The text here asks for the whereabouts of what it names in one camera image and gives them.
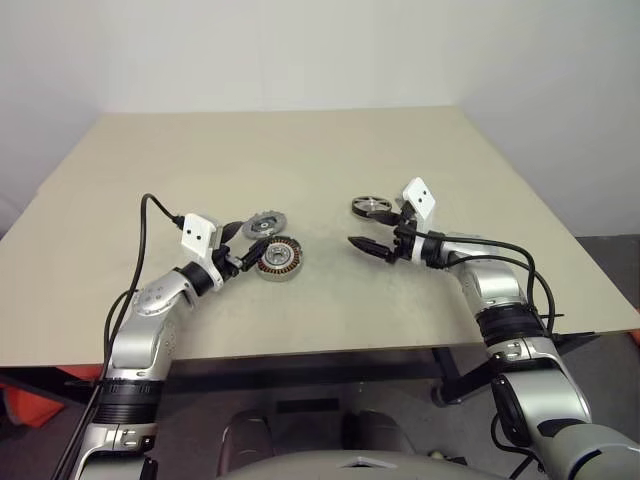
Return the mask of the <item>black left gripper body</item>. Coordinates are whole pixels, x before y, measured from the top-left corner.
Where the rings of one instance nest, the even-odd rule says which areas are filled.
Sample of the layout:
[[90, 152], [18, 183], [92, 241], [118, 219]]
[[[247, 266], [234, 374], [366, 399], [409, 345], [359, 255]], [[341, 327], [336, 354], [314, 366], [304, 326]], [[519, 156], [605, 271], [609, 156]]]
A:
[[223, 235], [220, 245], [212, 252], [212, 261], [222, 278], [233, 278], [240, 273], [242, 260], [231, 253], [229, 239]]

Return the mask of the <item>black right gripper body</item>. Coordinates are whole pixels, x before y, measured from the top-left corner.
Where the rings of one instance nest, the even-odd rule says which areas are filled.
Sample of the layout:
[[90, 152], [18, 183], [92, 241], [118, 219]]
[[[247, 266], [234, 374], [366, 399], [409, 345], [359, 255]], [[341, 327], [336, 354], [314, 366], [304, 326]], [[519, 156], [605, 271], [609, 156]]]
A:
[[394, 264], [399, 259], [411, 261], [415, 243], [413, 231], [417, 225], [415, 209], [411, 205], [403, 205], [399, 213], [389, 212], [388, 220], [394, 228], [394, 247], [387, 262]]

